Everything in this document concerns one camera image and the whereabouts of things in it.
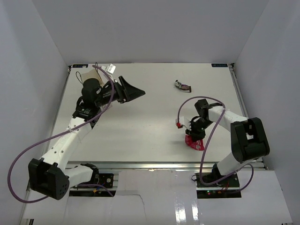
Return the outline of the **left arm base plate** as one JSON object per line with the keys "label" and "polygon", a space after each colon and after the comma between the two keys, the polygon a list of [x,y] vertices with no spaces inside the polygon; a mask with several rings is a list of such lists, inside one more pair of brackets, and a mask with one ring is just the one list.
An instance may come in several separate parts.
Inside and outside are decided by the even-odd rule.
{"label": "left arm base plate", "polygon": [[118,176],[113,173],[100,173],[94,181],[74,186],[69,196],[73,197],[114,197]]}

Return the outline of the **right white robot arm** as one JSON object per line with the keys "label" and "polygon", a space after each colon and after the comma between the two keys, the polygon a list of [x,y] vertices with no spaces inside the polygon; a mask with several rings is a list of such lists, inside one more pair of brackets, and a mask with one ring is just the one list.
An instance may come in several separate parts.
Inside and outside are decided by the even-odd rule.
{"label": "right white robot arm", "polygon": [[252,161],[267,156],[270,147],[262,121],[257,118],[239,116],[226,109],[219,100],[208,103],[203,98],[195,103],[197,116],[191,120],[178,117],[176,126],[184,127],[186,135],[192,142],[201,141],[205,137],[205,130],[213,125],[212,132],[217,126],[225,128],[230,133],[231,152],[221,161],[214,164],[207,175],[198,175],[201,184],[205,186],[224,186],[229,177],[237,173]]}

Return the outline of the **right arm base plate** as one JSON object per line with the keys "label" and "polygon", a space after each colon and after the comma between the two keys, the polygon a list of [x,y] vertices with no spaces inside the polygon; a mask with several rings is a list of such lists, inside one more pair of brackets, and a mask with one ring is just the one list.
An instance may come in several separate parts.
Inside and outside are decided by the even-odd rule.
{"label": "right arm base plate", "polygon": [[196,183],[197,199],[241,198],[240,182],[236,174],[212,186],[203,185],[199,173],[192,175],[191,180]]}

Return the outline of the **red candy packet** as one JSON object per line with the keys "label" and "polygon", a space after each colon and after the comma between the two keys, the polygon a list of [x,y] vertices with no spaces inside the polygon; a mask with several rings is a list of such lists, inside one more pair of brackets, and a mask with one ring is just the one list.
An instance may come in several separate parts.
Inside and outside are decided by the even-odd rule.
{"label": "red candy packet", "polygon": [[185,135],[185,144],[196,151],[204,151],[203,140],[193,141],[191,136]]}

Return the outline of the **white coffee paper bag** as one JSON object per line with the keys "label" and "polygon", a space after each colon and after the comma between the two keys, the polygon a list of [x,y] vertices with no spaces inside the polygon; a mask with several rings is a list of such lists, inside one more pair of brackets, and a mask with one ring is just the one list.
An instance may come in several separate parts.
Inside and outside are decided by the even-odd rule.
{"label": "white coffee paper bag", "polygon": [[82,101],[87,106],[97,106],[102,111],[107,106],[107,104],[96,101],[100,97],[100,92],[105,85],[98,69],[93,68],[86,73],[80,73],[79,71],[76,71],[75,76],[77,80],[82,84]]}

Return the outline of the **brown torn snack wrapper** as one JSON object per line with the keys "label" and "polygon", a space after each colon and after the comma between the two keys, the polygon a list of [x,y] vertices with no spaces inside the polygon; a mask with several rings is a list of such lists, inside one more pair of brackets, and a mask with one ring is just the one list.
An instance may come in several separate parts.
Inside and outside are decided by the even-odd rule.
{"label": "brown torn snack wrapper", "polygon": [[189,85],[183,84],[181,82],[179,82],[178,80],[176,80],[174,82],[174,85],[177,89],[179,89],[180,91],[186,92],[186,93],[191,93],[192,92],[192,88]]}

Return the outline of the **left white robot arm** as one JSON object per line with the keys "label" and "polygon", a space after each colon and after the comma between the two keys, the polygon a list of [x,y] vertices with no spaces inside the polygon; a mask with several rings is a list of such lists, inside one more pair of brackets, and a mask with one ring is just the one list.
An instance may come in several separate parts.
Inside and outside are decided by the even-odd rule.
{"label": "left white robot arm", "polygon": [[120,76],[118,81],[100,85],[97,78],[83,82],[82,95],[75,112],[57,142],[40,159],[29,162],[30,188],[56,200],[68,189],[79,184],[94,187],[99,182],[98,168],[92,164],[80,164],[67,169],[67,164],[83,138],[95,127],[101,114],[113,101],[123,104],[145,95],[145,91],[130,85]]}

